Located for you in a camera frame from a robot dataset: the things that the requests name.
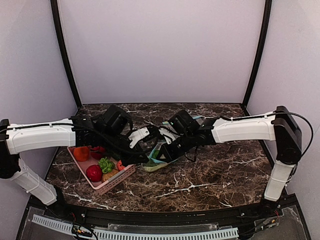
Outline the clear zip bag blue zipper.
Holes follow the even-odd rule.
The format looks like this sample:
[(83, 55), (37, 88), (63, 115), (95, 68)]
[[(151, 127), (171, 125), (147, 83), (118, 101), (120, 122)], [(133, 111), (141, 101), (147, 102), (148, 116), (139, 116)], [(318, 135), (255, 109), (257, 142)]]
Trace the clear zip bag blue zipper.
[(148, 162), (141, 163), (140, 166), (145, 172), (155, 172), (161, 168), (165, 168), (166, 166), (174, 163), (177, 161), (177, 159), (170, 161), (170, 162), (164, 162), (162, 160), (157, 160), (156, 157), (158, 156), (158, 153), (160, 151), (161, 146), (165, 143), (164, 140), (161, 140), (157, 143), (157, 145), (152, 149), (152, 151), (148, 155)]

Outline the pink perforated plastic basket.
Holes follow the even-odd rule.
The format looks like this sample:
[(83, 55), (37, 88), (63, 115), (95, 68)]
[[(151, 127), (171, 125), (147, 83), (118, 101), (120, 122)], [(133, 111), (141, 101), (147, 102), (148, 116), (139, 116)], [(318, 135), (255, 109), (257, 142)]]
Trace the pink perforated plastic basket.
[(102, 182), (101, 180), (98, 182), (92, 182), (86, 175), (87, 169), (91, 165), (97, 165), (98, 160), (94, 159), (92, 156), (88, 158), (86, 161), (77, 161), (74, 157), (74, 147), (67, 147), (69, 154), (71, 155), (72, 159), (74, 160), (75, 164), (79, 168), (80, 172), (84, 176), (85, 180), (89, 183), (89, 185), (100, 195), (103, 195), (110, 191), (115, 186), (119, 185), (129, 176), (136, 172), (136, 166), (134, 164), (126, 166), (123, 170), (119, 171), (117, 174), (111, 176), (106, 181)]

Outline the green toy leafy vegetable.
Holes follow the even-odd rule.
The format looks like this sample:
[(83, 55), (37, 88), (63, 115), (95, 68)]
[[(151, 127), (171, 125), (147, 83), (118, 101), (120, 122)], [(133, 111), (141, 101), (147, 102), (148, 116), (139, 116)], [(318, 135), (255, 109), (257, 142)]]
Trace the green toy leafy vegetable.
[(148, 156), (149, 161), (148, 161), (147, 163), (145, 163), (144, 166), (145, 166), (145, 167), (155, 167), (156, 165), (158, 165), (159, 163), (154, 163), (154, 162), (152, 162), (152, 161), (150, 160), (150, 157), (156, 159), (156, 157), (158, 156), (158, 154), (159, 154), (159, 150), (157, 150), (157, 149), (156, 149), (156, 150), (153, 150), (153, 151), (149, 154), (149, 156)]

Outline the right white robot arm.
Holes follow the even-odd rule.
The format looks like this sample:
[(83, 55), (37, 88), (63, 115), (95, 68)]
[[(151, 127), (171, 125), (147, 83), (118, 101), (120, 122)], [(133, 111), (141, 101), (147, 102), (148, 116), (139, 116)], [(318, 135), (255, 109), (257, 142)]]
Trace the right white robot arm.
[(165, 142), (152, 153), (152, 157), (157, 162), (170, 163), (199, 146), (233, 141), (275, 141), (276, 160), (263, 198), (276, 202), (305, 154), (302, 150), (302, 131), (295, 116), (296, 113), (289, 112), (285, 106), (278, 106), (275, 111), (261, 115), (220, 116), (206, 118), (199, 123), (181, 110), (168, 120), (170, 128), (160, 127)]

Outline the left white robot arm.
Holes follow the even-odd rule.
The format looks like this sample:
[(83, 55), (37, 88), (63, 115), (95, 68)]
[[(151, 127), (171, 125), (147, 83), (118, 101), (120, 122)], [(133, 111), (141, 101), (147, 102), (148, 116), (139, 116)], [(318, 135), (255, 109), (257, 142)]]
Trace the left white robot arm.
[(133, 128), (131, 116), (111, 105), (96, 116), (71, 116), (58, 121), (35, 124), (0, 122), (0, 177), (18, 184), (27, 193), (50, 206), (63, 201), (61, 190), (47, 183), (31, 170), (20, 153), (52, 147), (105, 147), (122, 154), (122, 163), (136, 163), (135, 157), (145, 161), (146, 151), (139, 141), (149, 136), (151, 127)]

